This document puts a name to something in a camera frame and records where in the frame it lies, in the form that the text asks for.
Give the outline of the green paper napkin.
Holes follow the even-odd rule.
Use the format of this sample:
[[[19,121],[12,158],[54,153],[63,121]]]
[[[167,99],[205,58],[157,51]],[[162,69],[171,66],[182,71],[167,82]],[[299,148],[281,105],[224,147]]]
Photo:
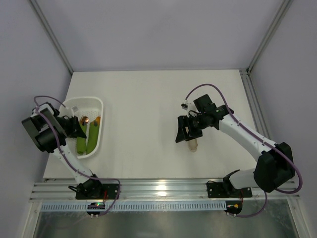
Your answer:
[[[85,126],[82,126],[82,125],[81,125],[81,128],[82,128],[83,131],[86,133],[86,131],[87,131],[87,125],[85,125]],[[87,149],[86,139],[77,137],[77,142],[76,142],[76,150],[77,150],[77,153],[78,153],[79,155],[83,155],[83,154],[86,153],[86,149]]]

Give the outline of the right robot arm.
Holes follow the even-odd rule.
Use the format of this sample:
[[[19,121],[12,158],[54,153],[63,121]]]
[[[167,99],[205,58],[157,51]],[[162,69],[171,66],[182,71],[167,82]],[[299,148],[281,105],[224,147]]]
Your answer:
[[[255,168],[235,170],[222,179],[226,193],[253,186],[272,192],[295,176],[290,146],[285,142],[277,144],[242,125],[226,105],[216,106],[205,94],[192,104],[184,102],[181,107],[187,115],[177,118],[176,143],[200,138],[203,130],[211,127],[234,139],[256,161]]]

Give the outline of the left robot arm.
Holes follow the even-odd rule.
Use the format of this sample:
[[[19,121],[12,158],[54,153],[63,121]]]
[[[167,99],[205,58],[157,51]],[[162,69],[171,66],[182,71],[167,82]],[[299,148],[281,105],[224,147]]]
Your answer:
[[[76,199],[99,199],[104,191],[100,179],[80,162],[67,144],[68,138],[86,138],[78,117],[59,114],[58,109],[46,102],[37,105],[21,123],[40,151],[56,156],[71,172],[77,185],[68,188],[76,193]]]

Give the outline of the beige utensil holder tray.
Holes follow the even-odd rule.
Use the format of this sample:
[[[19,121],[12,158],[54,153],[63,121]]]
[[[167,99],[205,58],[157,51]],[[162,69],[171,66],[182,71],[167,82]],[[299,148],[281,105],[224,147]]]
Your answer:
[[[197,148],[198,148],[197,139],[193,139],[193,140],[188,141],[188,147],[189,147],[191,152],[196,152]]]

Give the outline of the green card in basket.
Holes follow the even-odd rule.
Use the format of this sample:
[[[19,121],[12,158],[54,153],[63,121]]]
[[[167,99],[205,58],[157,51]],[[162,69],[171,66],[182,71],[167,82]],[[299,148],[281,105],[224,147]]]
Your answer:
[[[97,146],[101,117],[96,117],[89,126],[89,137],[87,142],[87,154],[91,154]]]

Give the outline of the white perforated plastic basket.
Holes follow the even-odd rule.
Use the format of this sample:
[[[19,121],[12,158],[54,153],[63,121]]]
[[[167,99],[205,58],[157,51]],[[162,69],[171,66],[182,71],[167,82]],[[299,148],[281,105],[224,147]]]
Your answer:
[[[104,104],[97,97],[75,97],[63,102],[60,115],[77,117],[86,138],[68,138],[70,150],[79,158],[92,157],[99,148],[103,125]]]

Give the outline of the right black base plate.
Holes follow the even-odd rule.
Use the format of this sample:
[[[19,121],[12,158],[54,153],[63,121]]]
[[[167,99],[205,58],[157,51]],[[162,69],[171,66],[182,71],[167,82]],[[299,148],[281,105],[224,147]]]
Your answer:
[[[251,198],[252,191],[249,187],[236,189],[227,182],[209,180],[206,183],[208,198]]]

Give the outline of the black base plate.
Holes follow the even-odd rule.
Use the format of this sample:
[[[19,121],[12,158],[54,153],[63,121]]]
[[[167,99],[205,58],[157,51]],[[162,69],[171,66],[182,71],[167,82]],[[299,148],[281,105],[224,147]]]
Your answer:
[[[75,199],[115,199],[118,193],[118,184],[115,183],[97,183],[80,184],[76,187]]]
[[[227,182],[209,180],[206,183],[208,198],[251,198],[252,191],[249,187],[236,189]]]

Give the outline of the right aluminium side rail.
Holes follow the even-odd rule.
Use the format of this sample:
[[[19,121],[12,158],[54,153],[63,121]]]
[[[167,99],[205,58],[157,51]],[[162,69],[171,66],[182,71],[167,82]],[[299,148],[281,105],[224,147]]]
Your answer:
[[[269,126],[264,117],[260,100],[257,96],[250,73],[245,68],[239,69],[240,77],[246,92],[248,104],[251,110],[256,131],[264,135],[266,138],[273,140]]]

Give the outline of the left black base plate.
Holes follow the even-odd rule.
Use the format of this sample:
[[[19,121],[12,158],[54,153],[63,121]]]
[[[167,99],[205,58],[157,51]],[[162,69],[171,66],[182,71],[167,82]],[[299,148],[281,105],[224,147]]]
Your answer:
[[[115,199],[118,193],[118,184],[115,183],[97,183],[80,184],[76,187],[75,199]]]

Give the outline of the aluminium front rail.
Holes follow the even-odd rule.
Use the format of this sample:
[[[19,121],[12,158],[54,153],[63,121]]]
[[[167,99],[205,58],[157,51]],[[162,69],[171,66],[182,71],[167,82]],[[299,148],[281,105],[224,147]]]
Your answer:
[[[221,179],[121,179],[119,199],[122,201],[172,201],[207,200],[208,181],[221,182]],[[69,178],[46,179],[33,186],[30,202],[74,201],[75,192],[68,187],[75,186]]]

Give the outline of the left corner frame post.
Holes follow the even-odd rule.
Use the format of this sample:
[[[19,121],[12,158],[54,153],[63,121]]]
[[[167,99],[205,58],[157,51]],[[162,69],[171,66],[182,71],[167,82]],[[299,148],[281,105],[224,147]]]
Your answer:
[[[51,44],[53,45],[56,52],[58,53],[64,66],[67,68],[70,75],[73,75],[73,73],[74,73],[73,67],[72,67],[71,63],[69,62],[63,48],[61,47],[61,45],[60,45],[53,29],[51,28],[49,21],[47,20],[43,10],[41,9],[38,1],[37,0],[29,0],[28,2],[30,4],[32,10],[34,11],[36,17],[38,18],[40,24],[42,25],[47,37],[49,38],[49,40],[51,42]]]

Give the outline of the corner frame post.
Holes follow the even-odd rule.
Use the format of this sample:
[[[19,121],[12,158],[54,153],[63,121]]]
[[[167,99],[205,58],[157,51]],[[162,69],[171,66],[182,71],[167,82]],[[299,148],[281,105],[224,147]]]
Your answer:
[[[278,27],[280,26],[282,20],[284,19],[285,15],[287,14],[290,6],[292,5],[293,0],[283,0],[281,5],[279,6],[277,12],[275,13],[268,29],[266,30],[255,54],[253,55],[249,66],[247,67],[246,71],[250,74],[254,67],[256,66],[257,62],[259,61],[260,57],[264,53],[265,49],[269,45],[270,41],[274,37]]]
[[[42,25],[47,37],[49,38],[49,40],[51,42],[51,44],[53,45],[56,52],[58,53],[64,66],[67,68],[70,75],[73,75],[73,73],[74,73],[73,67],[72,67],[71,63],[69,62],[63,48],[61,47],[61,45],[60,45],[53,29],[51,28],[49,21],[47,20],[43,10],[41,9],[38,1],[37,0],[29,0],[28,2],[30,4],[32,10],[34,11],[36,17],[38,18],[40,24]]]

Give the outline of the right corner frame post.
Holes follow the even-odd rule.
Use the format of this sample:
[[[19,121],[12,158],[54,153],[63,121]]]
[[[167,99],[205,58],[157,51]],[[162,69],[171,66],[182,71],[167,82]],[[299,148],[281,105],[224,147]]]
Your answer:
[[[247,67],[246,71],[250,74],[254,67],[256,66],[257,62],[259,61],[260,57],[264,53],[265,49],[269,45],[270,41],[274,37],[278,27],[280,26],[282,20],[284,19],[285,15],[287,14],[290,6],[292,5],[293,0],[283,0],[281,5],[279,6],[277,12],[275,13],[268,29],[266,30],[255,54],[253,55],[249,66]]]

